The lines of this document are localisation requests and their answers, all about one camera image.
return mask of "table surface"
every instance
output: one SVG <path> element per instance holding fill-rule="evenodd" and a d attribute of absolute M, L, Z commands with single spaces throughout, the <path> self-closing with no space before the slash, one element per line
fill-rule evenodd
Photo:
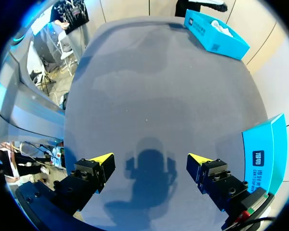
<path fill-rule="evenodd" d="M 241 61 L 204 50 L 181 18 L 107 23 L 73 79 L 66 167 L 114 152 L 116 170 L 82 211 L 105 230 L 220 230 L 227 218 L 186 171 L 189 152 L 244 179 L 241 132 L 267 119 Z"/>

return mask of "chair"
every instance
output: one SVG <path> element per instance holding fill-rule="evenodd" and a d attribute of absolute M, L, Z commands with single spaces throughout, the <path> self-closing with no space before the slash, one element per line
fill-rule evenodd
<path fill-rule="evenodd" d="M 65 62 L 65 64 L 66 64 L 66 66 L 65 67 L 63 67 L 62 68 L 62 70 L 64 70 L 64 69 L 68 69 L 68 72 L 69 72 L 69 74 L 72 76 L 72 72 L 71 72 L 71 65 L 72 64 L 74 64 L 76 61 L 75 60 L 69 60 L 69 62 L 67 62 L 67 58 L 71 55 L 71 54 L 73 54 L 74 52 L 73 52 L 73 50 L 71 50 L 71 51 L 69 51 L 69 52 L 64 52 L 63 51 L 63 47 L 62 47 L 62 40 L 64 39 L 64 38 L 66 38 L 66 33 L 65 33 L 65 31 L 62 31 L 60 34 L 59 34 L 59 36 L 58 36 L 58 43 L 59 43 L 59 45 L 60 45 L 60 49 L 61 49 L 61 60 L 64 60 L 64 62 Z"/>
<path fill-rule="evenodd" d="M 35 86 L 41 86 L 42 91 L 44 91 L 44 87 L 46 87 L 47 95 L 49 96 L 47 85 L 51 83 L 55 83 L 56 81 L 50 79 L 45 71 L 45 67 L 43 65 L 42 60 L 39 58 L 37 51 L 34 48 L 33 41 L 30 42 L 28 57 L 27 57 L 27 71 L 31 77 L 34 76 L 34 80 L 32 79 Z"/>

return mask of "person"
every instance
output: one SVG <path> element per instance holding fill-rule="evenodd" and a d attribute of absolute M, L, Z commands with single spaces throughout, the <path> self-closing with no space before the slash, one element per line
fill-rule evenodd
<path fill-rule="evenodd" d="M 56 2 L 52 7 L 50 21 L 65 31 L 79 63 L 88 44 L 86 23 L 89 21 L 89 17 L 84 0 L 60 0 Z"/>
<path fill-rule="evenodd" d="M 36 158 L 39 162 L 49 162 L 50 158 Z M 4 142 L 0 144 L 0 161 L 2 170 L 7 183 L 17 183 L 21 176 L 29 174 L 46 173 L 50 171 L 45 166 L 32 166 L 35 162 L 30 157 L 23 156 L 13 148 L 13 142 Z"/>
<path fill-rule="evenodd" d="M 184 18 L 187 9 L 200 12 L 201 6 L 207 6 L 220 12 L 226 12 L 228 10 L 227 5 L 222 0 L 178 0 L 175 6 L 174 16 Z"/>

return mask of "floor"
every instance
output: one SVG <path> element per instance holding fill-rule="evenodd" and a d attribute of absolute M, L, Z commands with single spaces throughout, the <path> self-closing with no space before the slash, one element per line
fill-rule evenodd
<path fill-rule="evenodd" d="M 67 176 L 67 173 L 66 173 L 66 170 L 65 169 L 58 169 L 56 167 L 49 167 L 47 166 L 47 168 L 49 169 L 50 171 L 50 174 L 49 175 L 46 175 L 45 173 L 38 173 L 38 174 L 35 174 L 35 175 L 32 175 L 29 180 L 34 183 L 34 182 L 37 182 L 38 180 L 41 180 L 42 182 L 44 182 L 43 179 L 46 179 L 46 182 L 44 182 L 44 184 L 49 187 L 51 190 L 54 190 L 53 188 L 53 182 L 55 180 L 58 180 L 58 181 L 61 181 L 63 180 L 66 176 Z M 15 191 L 17 186 L 15 187 L 10 187 L 12 191 Z M 83 218 L 82 218 L 82 215 L 80 212 L 76 212 L 73 217 L 75 217 L 76 219 L 78 220 L 81 220 L 81 221 L 84 221 Z"/>
<path fill-rule="evenodd" d="M 64 69 L 64 66 L 61 68 L 57 68 L 51 73 L 48 74 L 48 77 L 51 80 L 56 81 L 54 84 L 48 84 L 47 89 L 49 91 L 49 98 L 56 104 L 60 104 L 60 98 L 65 93 L 69 92 L 72 81 L 74 78 L 75 71 L 77 69 L 77 64 L 73 64 L 71 66 L 72 76 L 69 74 L 68 69 Z"/>

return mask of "screw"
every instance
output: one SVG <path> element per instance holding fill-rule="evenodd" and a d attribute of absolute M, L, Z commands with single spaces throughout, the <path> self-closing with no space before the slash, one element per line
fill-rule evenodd
<path fill-rule="evenodd" d="M 214 176 L 214 180 L 219 180 L 220 179 L 220 175 L 215 175 Z"/>
<path fill-rule="evenodd" d="M 233 195 L 236 192 L 235 188 L 230 188 L 229 189 L 229 195 Z"/>
<path fill-rule="evenodd" d="M 249 183 L 247 181 L 243 181 L 242 183 L 243 183 L 244 187 L 248 187 L 248 185 L 249 185 Z"/>
<path fill-rule="evenodd" d="M 81 178 L 83 179 L 83 180 L 86 180 L 87 178 L 88 178 L 88 175 L 85 173 L 85 174 L 82 174 L 81 175 Z"/>

